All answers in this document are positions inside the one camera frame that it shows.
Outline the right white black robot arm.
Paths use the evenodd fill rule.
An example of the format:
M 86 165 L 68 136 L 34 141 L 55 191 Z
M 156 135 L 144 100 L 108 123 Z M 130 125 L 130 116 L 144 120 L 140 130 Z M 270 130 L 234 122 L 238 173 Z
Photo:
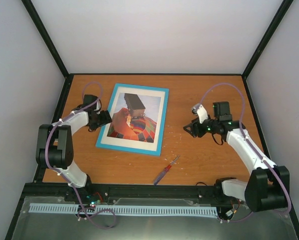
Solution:
M 219 192 L 242 200 L 254 213 L 281 209 L 290 212 L 289 170 L 278 166 L 260 150 L 241 120 L 233 120 L 227 101 L 213 103 L 213 110 L 211 118 L 202 104 L 194 105 L 191 111 L 196 118 L 183 129 L 194 138 L 219 135 L 218 144 L 232 147 L 249 172 L 247 182 L 232 177 L 218 179 L 215 184 Z

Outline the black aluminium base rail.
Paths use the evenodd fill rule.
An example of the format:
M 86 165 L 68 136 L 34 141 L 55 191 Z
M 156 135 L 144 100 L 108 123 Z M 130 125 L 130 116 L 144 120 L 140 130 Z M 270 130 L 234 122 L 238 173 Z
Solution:
M 113 204 L 114 200 L 119 199 L 190 200 L 213 206 L 238 202 L 234 197 L 221 193 L 217 187 L 206 185 L 92 184 L 89 190 L 79 188 L 77 191 L 84 204 L 95 200 Z M 21 196 L 63 197 L 67 202 L 78 202 L 73 188 L 65 183 L 26 183 Z

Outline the red purple handled screwdriver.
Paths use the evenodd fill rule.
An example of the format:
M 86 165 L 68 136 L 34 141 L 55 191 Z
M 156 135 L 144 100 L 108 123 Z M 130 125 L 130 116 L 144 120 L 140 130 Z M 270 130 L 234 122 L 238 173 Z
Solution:
M 156 186 L 163 178 L 164 176 L 169 172 L 171 167 L 177 162 L 180 155 L 178 155 L 169 165 L 167 165 L 154 179 L 153 185 Z

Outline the blue wooden photo frame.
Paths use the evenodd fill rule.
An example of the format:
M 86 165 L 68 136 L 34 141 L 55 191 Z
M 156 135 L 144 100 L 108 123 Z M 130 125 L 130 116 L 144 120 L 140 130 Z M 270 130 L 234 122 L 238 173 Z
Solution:
M 149 143 L 108 137 L 107 133 L 111 124 L 109 123 L 101 128 L 96 142 L 96 147 L 152 156 L 160 156 L 162 151 L 164 128 L 166 123 L 169 89 L 161 87 L 117 83 L 114 86 L 113 93 L 108 105 L 108 111 L 111 118 L 113 117 L 115 105 L 118 101 L 120 93 L 131 93 L 161 98 L 154 142 Z

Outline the hot air balloon photo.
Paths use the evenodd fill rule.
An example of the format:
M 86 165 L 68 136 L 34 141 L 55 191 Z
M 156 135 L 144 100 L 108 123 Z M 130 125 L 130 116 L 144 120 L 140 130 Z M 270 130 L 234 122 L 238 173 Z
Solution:
M 159 96 L 121 92 L 106 136 L 153 143 L 160 103 Z

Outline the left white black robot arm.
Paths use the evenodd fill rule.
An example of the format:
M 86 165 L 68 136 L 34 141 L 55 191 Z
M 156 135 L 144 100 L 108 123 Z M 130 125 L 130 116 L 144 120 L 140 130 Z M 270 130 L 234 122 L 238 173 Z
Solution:
M 112 118 L 107 110 L 101 110 L 101 100 L 91 94 L 83 96 L 82 104 L 70 114 L 52 124 L 42 124 L 38 129 L 36 162 L 62 176 L 76 196 L 89 201 L 94 189 L 88 185 L 89 176 L 74 161 L 73 135 L 83 127 L 89 132 L 110 124 Z

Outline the grey metal base plate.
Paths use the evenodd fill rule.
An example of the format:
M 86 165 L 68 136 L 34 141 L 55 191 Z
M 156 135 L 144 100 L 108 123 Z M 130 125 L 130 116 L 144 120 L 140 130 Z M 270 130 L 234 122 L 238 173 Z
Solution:
M 117 216 L 29 213 L 31 203 L 74 204 L 62 197 L 26 197 L 10 240 L 299 240 L 289 215 L 251 213 L 241 205 L 231 220 L 195 216 Z M 212 207 L 190 200 L 119 199 L 112 206 Z

